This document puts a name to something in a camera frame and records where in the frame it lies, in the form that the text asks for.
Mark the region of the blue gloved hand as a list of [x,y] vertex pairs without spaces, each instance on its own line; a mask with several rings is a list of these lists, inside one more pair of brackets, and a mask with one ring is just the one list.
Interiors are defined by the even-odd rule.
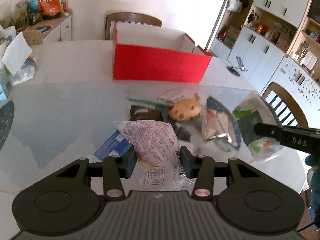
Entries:
[[314,211],[314,225],[319,228],[319,157],[309,155],[305,159],[305,164],[310,166],[307,181],[311,189],[311,209]]

